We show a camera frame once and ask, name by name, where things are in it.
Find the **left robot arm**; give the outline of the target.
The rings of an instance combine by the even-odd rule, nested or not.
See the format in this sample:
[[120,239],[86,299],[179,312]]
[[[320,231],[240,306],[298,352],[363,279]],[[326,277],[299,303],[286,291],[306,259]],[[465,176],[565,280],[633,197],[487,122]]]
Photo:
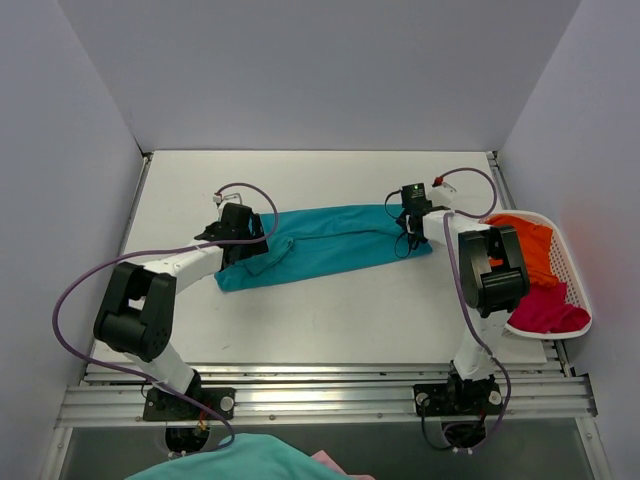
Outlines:
[[114,267],[94,323],[94,338],[133,361],[167,392],[165,405],[179,419],[202,405],[201,380],[171,345],[176,296],[240,260],[268,252],[260,215],[226,202],[219,218],[188,250],[142,264]]

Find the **teal t-shirt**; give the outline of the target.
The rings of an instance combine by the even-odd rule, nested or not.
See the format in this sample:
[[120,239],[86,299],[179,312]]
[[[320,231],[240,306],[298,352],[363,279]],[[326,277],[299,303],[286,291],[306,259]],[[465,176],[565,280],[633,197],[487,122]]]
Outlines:
[[432,253],[411,251],[406,235],[381,204],[346,205],[261,216],[269,252],[214,274],[218,288],[238,292],[381,266]]

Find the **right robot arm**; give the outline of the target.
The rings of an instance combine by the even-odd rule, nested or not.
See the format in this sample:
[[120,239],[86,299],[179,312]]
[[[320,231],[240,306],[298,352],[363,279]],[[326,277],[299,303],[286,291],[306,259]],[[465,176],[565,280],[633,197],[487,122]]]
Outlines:
[[443,391],[447,406],[464,413],[480,400],[474,381],[489,378],[496,369],[506,315],[530,290],[518,234],[511,225],[492,226],[449,208],[454,189],[446,184],[427,189],[414,183],[399,193],[402,210],[396,223],[409,241],[447,248],[466,332],[453,359],[460,378]]

